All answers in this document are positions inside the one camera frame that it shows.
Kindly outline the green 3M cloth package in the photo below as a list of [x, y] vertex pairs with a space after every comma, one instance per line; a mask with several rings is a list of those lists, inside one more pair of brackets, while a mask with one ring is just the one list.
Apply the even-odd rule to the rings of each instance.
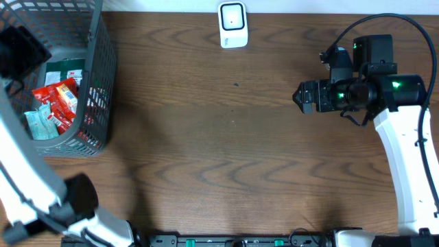
[[45, 86], [56, 84], [73, 78], [77, 86], [82, 81], [85, 59], [66, 59], [58, 62], [48, 62], [45, 72]]

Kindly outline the orange red snack bag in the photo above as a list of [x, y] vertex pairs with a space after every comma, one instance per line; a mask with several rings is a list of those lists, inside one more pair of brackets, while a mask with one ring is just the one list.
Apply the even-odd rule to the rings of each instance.
[[34, 97], [43, 104], [49, 104], [51, 112], [62, 120], [72, 123], [76, 117], [78, 104], [77, 84], [73, 78], [51, 84], [32, 91]]

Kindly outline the light teal wipes packet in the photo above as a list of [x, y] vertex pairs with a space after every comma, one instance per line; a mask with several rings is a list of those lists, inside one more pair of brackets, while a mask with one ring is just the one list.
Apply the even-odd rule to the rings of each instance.
[[49, 104], [43, 104], [38, 110], [25, 112], [33, 140], [48, 140], [58, 137], [58, 130], [54, 122], [48, 120], [51, 114]]

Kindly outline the red stick packet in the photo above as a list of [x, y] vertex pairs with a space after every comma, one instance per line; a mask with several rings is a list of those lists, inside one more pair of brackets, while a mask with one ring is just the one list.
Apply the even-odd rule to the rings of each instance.
[[68, 120], [63, 113], [58, 111], [50, 113], [47, 119], [56, 125], [58, 134], [65, 133], [72, 124], [72, 122]]

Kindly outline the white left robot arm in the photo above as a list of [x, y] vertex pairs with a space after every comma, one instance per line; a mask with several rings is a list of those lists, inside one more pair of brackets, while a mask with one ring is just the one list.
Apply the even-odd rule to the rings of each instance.
[[[24, 79], [37, 65], [51, 58], [49, 50], [25, 27], [9, 26], [1, 32], [1, 83]], [[73, 124], [87, 124], [94, 110], [107, 110], [110, 89], [90, 89], [85, 75], [79, 91], [78, 115]], [[16, 244], [46, 228], [86, 246], [143, 246], [129, 221], [117, 219], [99, 206], [97, 192], [86, 174], [63, 180], [44, 162], [29, 140], [8, 94], [1, 89], [1, 201], [10, 227], [3, 232]]]

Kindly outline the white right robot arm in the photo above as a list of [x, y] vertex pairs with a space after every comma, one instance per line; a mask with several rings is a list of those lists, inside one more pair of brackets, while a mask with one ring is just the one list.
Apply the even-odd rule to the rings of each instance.
[[382, 235], [361, 228], [340, 228], [320, 246], [437, 246], [438, 159], [431, 139], [427, 92], [418, 75], [375, 75], [331, 83], [301, 82], [292, 95], [305, 113], [366, 110], [384, 146], [398, 209], [398, 233]]

